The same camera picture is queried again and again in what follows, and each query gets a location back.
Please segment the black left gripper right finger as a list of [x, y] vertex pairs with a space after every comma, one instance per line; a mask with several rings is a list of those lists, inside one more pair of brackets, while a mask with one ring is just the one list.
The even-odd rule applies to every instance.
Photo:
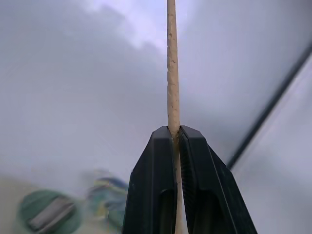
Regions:
[[190, 234], [255, 234], [232, 172], [200, 131], [179, 129], [182, 190]]

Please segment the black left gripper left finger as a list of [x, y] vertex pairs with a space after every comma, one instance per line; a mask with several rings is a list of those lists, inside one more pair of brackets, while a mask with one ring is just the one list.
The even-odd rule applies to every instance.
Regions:
[[151, 137], [129, 181], [124, 234], [173, 234], [176, 226], [177, 182], [173, 142], [168, 127]]

